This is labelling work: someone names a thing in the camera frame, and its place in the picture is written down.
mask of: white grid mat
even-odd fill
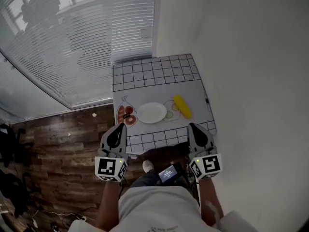
[[[112,91],[200,80],[191,54],[148,58],[113,66]]]
[[[199,125],[207,129],[212,135],[216,134],[216,126],[213,120]],[[140,155],[153,148],[173,146],[187,142],[187,140],[187,127],[136,135],[127,137],[126,152]]]

